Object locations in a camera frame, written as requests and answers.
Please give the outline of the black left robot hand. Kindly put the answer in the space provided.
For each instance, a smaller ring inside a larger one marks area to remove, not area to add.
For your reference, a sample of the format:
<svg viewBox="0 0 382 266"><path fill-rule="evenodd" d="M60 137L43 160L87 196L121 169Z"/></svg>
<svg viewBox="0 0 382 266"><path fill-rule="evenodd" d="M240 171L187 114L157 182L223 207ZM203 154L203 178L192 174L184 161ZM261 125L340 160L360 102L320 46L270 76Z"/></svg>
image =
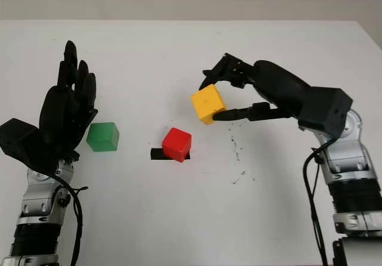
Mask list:
<svg viewBox="0 0 382 266"><path fill-rule="evenodd" d="M78 60L75 44L67 41L57 84L48 90L39 117L39 130L55 157L69 157L81 142L98 113L95 99L95 74Z"/></svg>

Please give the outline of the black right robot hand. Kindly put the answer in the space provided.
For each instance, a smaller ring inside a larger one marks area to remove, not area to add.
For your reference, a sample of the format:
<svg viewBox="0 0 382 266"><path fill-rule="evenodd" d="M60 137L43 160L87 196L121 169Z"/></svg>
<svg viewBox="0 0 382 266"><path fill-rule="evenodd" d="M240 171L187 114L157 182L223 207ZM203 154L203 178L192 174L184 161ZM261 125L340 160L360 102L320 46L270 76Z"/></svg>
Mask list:
<svg viewBox="0 0 382 266"><path fill-rule="evenodd" d="M228 53L203 74L205 79L199 89L219 81L241 89L249 84L265 99L247 108L218 112L212 116L214 121L299 119L310 88L305 81L271 61L258 60L250 65Z"/></svg>

